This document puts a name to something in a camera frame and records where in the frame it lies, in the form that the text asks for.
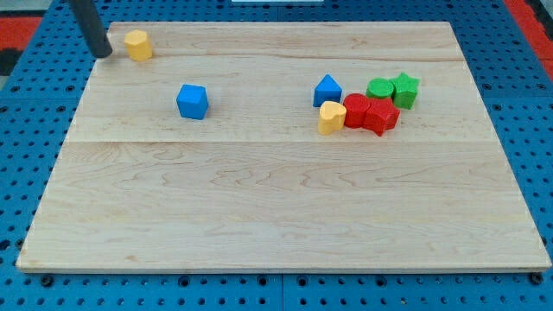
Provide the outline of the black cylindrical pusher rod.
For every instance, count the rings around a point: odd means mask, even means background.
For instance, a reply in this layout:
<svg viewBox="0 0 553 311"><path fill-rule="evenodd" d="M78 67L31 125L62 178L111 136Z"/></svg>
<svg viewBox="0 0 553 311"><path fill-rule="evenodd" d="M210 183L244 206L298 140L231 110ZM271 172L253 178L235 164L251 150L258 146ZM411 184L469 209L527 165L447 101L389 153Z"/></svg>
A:
<svg viewBox="0 0 553 311"><path fill-rule="evenodd" d="M112 47L94 1L68 0L67 2L90 53L100 59L110 56Z"/></svg>

